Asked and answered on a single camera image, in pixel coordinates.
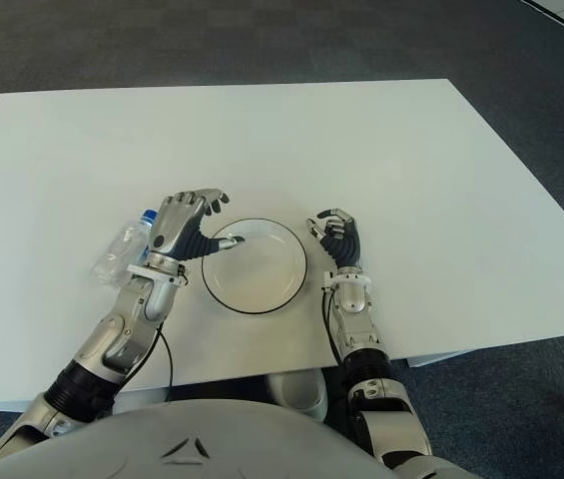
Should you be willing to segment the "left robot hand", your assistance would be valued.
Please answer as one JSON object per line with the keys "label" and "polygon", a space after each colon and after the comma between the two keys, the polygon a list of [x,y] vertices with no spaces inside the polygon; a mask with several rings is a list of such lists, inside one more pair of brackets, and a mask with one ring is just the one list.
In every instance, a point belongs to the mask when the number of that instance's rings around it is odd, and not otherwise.
{"label": "left robot hand", "polygon": [[208,238],[201,231],[205,216],[218,214],[228,196],[218,189],[179,192],[167,196],[157,213],[148,244],[148,261],[187,261],[230,249],[243,237]]}

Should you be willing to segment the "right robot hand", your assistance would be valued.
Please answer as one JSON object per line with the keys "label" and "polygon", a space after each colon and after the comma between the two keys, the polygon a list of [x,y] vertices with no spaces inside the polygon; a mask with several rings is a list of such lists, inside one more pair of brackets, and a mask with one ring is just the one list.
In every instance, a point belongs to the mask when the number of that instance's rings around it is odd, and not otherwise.
{"label": "right robot hand", "polygon": [[324,210],[316,217],[324,220],[324,224],[321,226],[316,220],[307,219],[306,227],[336,267],[361,270],[361,244],[354,217],[342,209]]}

